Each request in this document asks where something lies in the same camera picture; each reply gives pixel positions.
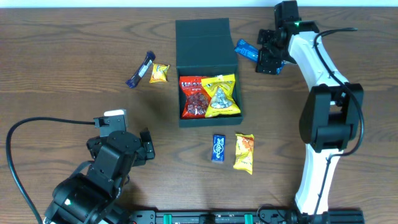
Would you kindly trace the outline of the blue snack bar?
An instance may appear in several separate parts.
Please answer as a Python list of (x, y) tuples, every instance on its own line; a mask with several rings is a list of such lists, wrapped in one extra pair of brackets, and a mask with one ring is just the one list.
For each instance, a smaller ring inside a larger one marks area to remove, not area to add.
[(234, 51), (243, 57), (256, 62), (257, 73), (278, 75), (285, 65), (283, 60), (273, 57), (266, 49), (258, 50), (243, 39), (238, 40)]

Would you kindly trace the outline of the red candy bag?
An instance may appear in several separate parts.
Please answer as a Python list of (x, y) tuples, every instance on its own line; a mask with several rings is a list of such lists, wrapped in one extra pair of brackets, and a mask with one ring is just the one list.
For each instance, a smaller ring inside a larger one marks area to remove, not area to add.
[(182, 119), (205, 118), (210, 102), (210, 96), (203, 88), (203, 76), (182, 76), (179, 84), (186, 100), (182, 112)]

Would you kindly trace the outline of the large yellow snack bag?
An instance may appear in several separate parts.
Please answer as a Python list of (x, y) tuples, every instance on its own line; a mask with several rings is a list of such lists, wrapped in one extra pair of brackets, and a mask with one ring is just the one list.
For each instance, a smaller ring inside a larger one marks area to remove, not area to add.
[(241, 110), (233, 100), (235, 81), (233, 73), (201, 80), (203, 89), (211, 98), (206, 109), (205, 118), (240, 114)]

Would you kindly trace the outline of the dark green box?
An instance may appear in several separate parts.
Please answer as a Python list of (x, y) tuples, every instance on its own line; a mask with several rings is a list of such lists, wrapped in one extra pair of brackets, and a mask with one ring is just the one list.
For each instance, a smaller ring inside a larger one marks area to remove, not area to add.
[(235, 74), (233, 100), (243, 109), (239, 67), (229, 19), (176, 20), (177, 77)]

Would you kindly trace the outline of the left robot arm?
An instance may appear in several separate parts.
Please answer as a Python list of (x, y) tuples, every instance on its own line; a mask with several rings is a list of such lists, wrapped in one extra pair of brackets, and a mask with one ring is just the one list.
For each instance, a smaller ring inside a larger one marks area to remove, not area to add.
[(52, 193), (44, 223), (133, 223), (116, 205), (132, 167), (155, 157), (148, 129), (135, 136), (119, 130), (86, 142), (92, 160), (81, 163)]

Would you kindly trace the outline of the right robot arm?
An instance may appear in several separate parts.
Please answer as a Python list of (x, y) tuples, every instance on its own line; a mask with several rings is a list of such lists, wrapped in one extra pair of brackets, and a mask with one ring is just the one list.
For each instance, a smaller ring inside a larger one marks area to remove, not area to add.
[(275, 30), (259, 31), (262, 49), (256, 72), (277, 75), (282, 64), (290, 62), (299, 67), (309, 89), (299, 120), (305, 167), (290, 223), (328, 222), (328, 193), (336, 165), (356, 152), (363, 140), (363, 88), (338, 71), (323, 46), (322, 38), (334, 33), (334, 29), (320, 32), (315, 22), (299, 18), (279, 19)]

